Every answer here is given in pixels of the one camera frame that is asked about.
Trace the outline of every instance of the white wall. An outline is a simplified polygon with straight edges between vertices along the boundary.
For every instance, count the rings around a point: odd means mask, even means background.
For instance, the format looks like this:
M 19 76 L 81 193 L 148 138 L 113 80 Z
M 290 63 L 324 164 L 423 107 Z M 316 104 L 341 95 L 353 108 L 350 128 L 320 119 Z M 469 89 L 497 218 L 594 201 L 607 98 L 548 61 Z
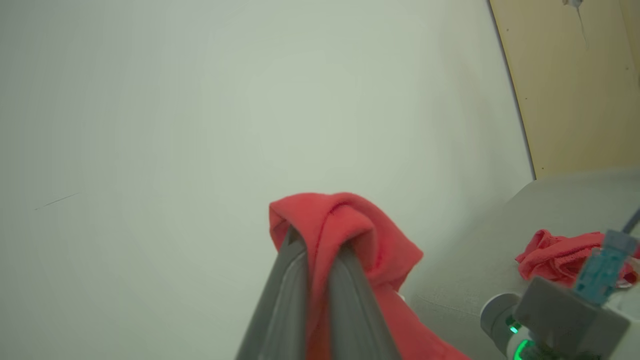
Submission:
M 270 201 L 362 194 L 428 264 L 532 179 L 475 0 L 0 1 L 0 169 L 3 359 L 230 359 Z

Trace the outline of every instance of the gray fabric surface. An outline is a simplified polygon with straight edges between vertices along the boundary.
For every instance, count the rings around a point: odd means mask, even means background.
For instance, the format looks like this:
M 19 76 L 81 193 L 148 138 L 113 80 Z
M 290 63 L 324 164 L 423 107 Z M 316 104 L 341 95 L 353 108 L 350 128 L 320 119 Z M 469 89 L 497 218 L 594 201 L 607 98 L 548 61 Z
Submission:
M 621 229 L 638 206 L 640 169 L 534 181 L 424 274 L 409 304 L 425 325 L 471 359 L 502 359 L 480 329 L 479 315 L 491 297 L 526 288 L 514 258 L 533 234 Z

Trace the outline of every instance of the blue connector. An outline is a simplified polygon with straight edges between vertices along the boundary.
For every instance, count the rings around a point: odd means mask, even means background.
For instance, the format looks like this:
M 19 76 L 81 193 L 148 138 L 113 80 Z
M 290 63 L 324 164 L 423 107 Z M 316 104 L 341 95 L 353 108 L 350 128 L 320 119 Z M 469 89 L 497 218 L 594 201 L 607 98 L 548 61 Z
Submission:
M 602 241 L 602 250 L 594 250 L 587 259 L 573 286 L 573 292 L 596 306 L 607 302 L 616 288 L 620 270 L 637 246 L 637 240 L 631 235 L 607 231 Z

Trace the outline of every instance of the red cloth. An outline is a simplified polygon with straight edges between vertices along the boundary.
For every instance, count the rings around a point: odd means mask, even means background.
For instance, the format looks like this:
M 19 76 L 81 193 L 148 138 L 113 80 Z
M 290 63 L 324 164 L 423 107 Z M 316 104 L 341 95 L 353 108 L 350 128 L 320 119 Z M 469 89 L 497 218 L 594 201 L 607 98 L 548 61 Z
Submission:
M 518 271 L 525 280 L 537 275 L 571 287 L 585 259 L 593 248 L 602 245 L 603 239 L 604 234 L 599 232 L 566 238 L 553 236 L 548 230 L 539 230 L 524 252 L 516 257 L 520 263 Z M 631 283 L 636 282 L 637 274 L 628 264 L 620 275 Z
M 422 257 L 422 251 L 374 204 L 352 193 L 302 193 L 271 203 L 269 223 L 276 248 L 280 248 L 289 224 L 307 243 L 308 360 L 331 358 L 326 282 L 337 251 L 348 240 L 353 240 L 353 248 L 403 359 L 467 359 L 422 325 L 396 293 Z

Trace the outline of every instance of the red fabric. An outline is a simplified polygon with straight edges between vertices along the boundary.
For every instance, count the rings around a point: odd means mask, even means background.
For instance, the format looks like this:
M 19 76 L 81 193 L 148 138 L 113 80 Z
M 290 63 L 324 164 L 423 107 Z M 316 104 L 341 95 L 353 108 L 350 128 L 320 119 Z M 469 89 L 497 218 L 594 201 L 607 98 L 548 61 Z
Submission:
M 520 263 L 518 271 L 525 280 L 537 275 L 571 287 L 585 259 L 591 255 L 593 248 L 602 245 L 603 239 L 604 234 L 599 232 L 565 238 L 553 236 L 548 230 L 539 230 L 524 252 L 516 257 Z M 628 264 L 625 264 L 620 276 L 631 283 L 637 279 L 637 274 Z
M 308 360 L 331 357 L 326 281 L 337 251 L 348 240 L 352 240 L 403 359 L 467 359 L 422 325 L 396 293 L 422 251 L 374 204 L 352 193 L 302 193 L 271 203 L 269 223 L 276 248 L 289 224 L 307 243 Z

